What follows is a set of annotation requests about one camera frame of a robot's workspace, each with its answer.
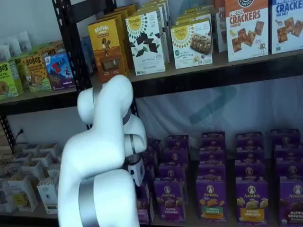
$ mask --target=purple box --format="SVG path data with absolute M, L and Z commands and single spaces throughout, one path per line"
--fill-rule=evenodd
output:
M 166 145 L 167 148 L 184 148 L 188 150 L 188 135 L 168 136 Z
M 236 177 L 237 220 L 250 225 L 267 225 L 268 191 L 263 176 Z
M 170 178 L 181 179 L 182 190 L 183 190 L 183 195 L 184 195 L 184 202 L 185 202 L 185 204 L 188 203 L 185 166 L 183 164 L 176 164 L 173 162 L 160 164 L 159 165 L 159 177 L 170 177 Z
M 165 148 L 163 152 L 164 162 L 188 164 L 188 152 L 184 148 Z
M 263 135 L 260 131 L 237 134 L 237 147 L 263 146 Z
M 223 179 L 207 179 L 199 175 L 196 191 L 201 220 L 225 222 L 228 209 Z
M 186 212 L 180 179 L 156 178 L 154 182 L 158 212 L 166 221 L 185 222 Z
M 221 147 L 226 149 L 225 132 L 202 133 L 202 147 Z
M 205 179 L 225 180 L 225 165 L 204 164 L 200 162 L 198 175 L 204 176 Z
M 303 225 L 303 177 L 280 178 L 279 222 L 283 226 Z

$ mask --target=food image on box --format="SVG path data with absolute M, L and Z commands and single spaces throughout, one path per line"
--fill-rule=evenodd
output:
M 268 55 L 268 1 L 225 3 L 228 61 Z
M 136 12 L 126 19 L 136 75 L 165 71 L 164 35 L 157 7 Z
M 44 61 L 53 90 L 75 86 L 71 66 L 66 53 L 44 57 Z
M 300 0 L 272 0 L 271 52 L 303 49 L 303 4 Z
M 171 29 L 176 69 L 213 63 L 209 20 L 188 22 Z

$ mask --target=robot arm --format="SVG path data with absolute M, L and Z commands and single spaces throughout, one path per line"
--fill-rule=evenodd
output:
M 132 85 L 124 76 L 112 78 L 101 91 L 80 93 L 79 115 L 93 126 L 73 136 L 63 150 L 60 226 L 139 226 L 133 179 L 118 169 L 125 157 L 147 147 L 143 123 L 129 112 L 132 100 Z

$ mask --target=simple mills logo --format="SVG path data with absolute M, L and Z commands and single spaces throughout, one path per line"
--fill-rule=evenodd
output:
M 242 7 L 248 7 L 253 2 L 254 2 L 254 0 L 238 0 L 239 5 L 242 6 Z

